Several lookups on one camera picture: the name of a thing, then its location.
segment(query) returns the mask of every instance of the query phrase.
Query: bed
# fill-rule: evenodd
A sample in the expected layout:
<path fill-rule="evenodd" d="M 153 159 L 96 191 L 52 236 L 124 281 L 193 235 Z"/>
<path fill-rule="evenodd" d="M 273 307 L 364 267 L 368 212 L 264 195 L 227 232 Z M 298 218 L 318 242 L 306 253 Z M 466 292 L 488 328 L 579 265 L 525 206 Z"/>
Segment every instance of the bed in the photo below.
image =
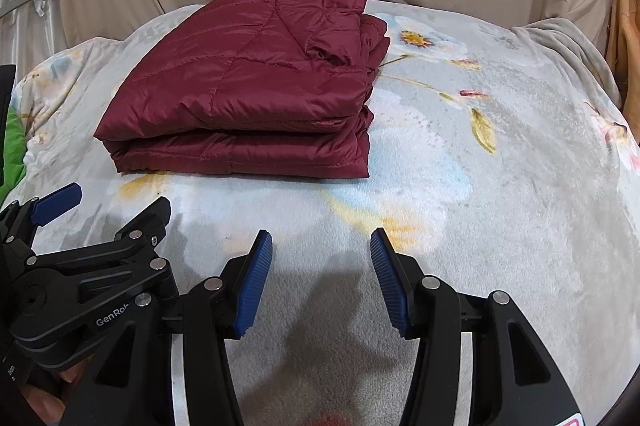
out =
<path fill-rule="evenodd" d="M 382 225 L 398 251 L 457 290 L 509 292 L 586 424 L 603 420 L 640 364 L 640 152 L 593 42 L 562 18 L 509 30 L 371 0 L 392 45 L 369 101 L 370 179 L 119 175 L 93 138 L 100 116 L 140 58 L 198 7 L 122 41 L 63 50 L 16 86 L 27 171 L 7 202 L 74 181 L 84 192 L 39 232 L 36 252 L 109 240 L 166 196 L 173 216 L 159 252 L 185 291 L 268 229 L 274 263 L 255 327 L 228 346 L 245 422 L 378 426 L 398 422 L 417 348 L 391 328 L 368 260 L 367 236 Z M 179 338 L 174 346 L 176 424 L 188 424 Z M 468 338 L 463 346 L 460 425 Z"/>

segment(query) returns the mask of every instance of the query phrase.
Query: folded jacket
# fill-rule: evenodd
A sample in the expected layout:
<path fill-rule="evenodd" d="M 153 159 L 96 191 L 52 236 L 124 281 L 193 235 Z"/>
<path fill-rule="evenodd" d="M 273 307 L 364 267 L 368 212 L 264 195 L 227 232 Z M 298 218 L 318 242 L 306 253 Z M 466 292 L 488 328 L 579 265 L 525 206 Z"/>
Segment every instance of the folded jacket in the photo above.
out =
<path fill-rule="evenodd" d="M 214 0 L 131 71 L 95 136 L 118 171 L 367 176 L 388 48 L 366 0 Z"/>

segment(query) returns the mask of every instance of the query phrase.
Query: printed flower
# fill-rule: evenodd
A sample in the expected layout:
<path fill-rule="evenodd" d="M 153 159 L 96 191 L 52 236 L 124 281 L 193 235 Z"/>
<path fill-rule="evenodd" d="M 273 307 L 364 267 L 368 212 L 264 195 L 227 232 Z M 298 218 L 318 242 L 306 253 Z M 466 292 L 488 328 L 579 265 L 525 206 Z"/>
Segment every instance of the printed flower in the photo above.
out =
<path fill-rule="evenodd" d="M 640 156 L 638 145 L 631 137 L 628 128 L 624 124 L 617 123 L 600 112 L 588 102 L 584 102 L 591 115 L 591 123 L 600 132 L 607 145 L 615 145 L 620 162 L 629 171 L 640 174 Z"/>
<path fill-rule="evenodd" d="M 539 67 L 545 63 L 544 54 L 537 52 L 533 46 L 523 44 L 527 40 L 527 28 L 511 31 L 486 22 L 472 23 L 469 28 L 487 44 L 485 49 L 494 60 L 517 67 Z"/>
<path fill-rule="evenodd" d="M 424 48 L 433 46 L 433 42 L 430 39 L 413 31 L 400 31 L 400 39 L 403 43 L 415 47 Z"/>
<path fill-rule="evenodd" d="M 473 108 L 472 106 L 469 106 L 467 104 L 467 99 L 481 99 L 482 101 L 487 101 L 488 99 L 491 99 L 489 95 L 485 94 L 484 92 L 479 92 L 478 90 L 460 90 L 458 95 L 452 95 L 448 94 L 447 92 L 441 92 L 437 88 L 433 88 L 427 83 L 410 80 L 408 78 L 389 76 L 388 74 L 380 75 L 384 78 L 398 80 L 409 83 L 411 85 L 417 85 L 421 86 L 422 88 L 432 90 L 433 92 L 436 92 L 438 94 L 440 99 L 457 110 L 462 110 L 462 108 L 466 106 L 466 108 L 469 110 L 468 113 L 471 120 L 471 132 L 476 138 L 476 141 L 478 141 L 480 146 L 482 146 L 491 154 L 494 154 L 497 151 L 493 123 L 487 116 L 485 116 L 485 114 L 480 112 L 480 110 L 478 110 L 477 108 Z"/>
<path fill-rule="evenodd" d="M 386 229 L 396 250 L 427 255 L 444 238 L 449 207 L 466 201 L 472 185 L 429 119 L 397 94 L 374 88 L 369 129 L 370 178 L 324 184 L 332 212 L 368 236 Z"/>
<path fill-rule="evenodd" d="M 451 36 L 406 16 L 391 16 L 386 13 L 376 13 L 375 16 L 386 21 L 386 35 L 391 38 L 390 54 L 416 56 L 431 61 L 450 61 L 466 67 L 477 66 L 474 60 L 469 59 L 466 45 Z"/>

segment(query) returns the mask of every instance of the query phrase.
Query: green fabric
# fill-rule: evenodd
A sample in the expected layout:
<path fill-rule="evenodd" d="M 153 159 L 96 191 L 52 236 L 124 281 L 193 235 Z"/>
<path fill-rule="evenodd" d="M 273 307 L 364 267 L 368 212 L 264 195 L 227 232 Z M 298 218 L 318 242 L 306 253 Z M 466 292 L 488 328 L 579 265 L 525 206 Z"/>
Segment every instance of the green fabric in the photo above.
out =
<path fill-rule="evenodd" d="M 27 145 L 22 121 L 17 112 L 9 107 L 4 132 L 4 184 L 0 186 L 0 204 L 24 177 L 26 168 L 22 160 L 26 152 Z"/>

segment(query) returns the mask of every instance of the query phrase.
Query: blue gripper pad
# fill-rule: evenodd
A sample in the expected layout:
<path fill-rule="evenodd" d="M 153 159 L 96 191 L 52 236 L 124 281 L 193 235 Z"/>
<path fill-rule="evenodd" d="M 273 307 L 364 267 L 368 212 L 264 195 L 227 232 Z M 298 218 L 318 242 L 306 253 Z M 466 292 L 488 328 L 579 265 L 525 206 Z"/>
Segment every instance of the blue gripper pad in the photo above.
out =
<path fill-rule="evenodd" d="M 34 202 L 31 223 L 46 226 L 52 220 L 76 207 L 82 200 L 82 188 L 75 182 Z"/>
<path fill-rule="evenodd" d="M 385 299 L 386 311 L 394 328 L 405 337 L 409 327 L 409 313 L 406 294 L 400 283 L 391 255 L 396 254 L 386 237 L 384 229 L 376 229 L 371 234 L 371 261 L 376 270 L 382 297 Z"/>
<path fill-rule="evenodd" d="M 234 330 L 239 337 L 244 336 L 254 324 L 255 313 L 258 311 L 258 304 L 269 273 L 272 256 L 273 240 L 271 235 L 267 231 L 261 230 L 249 253 L 251 264 L 238 292 L 238 312 L 236 313 Z"/>

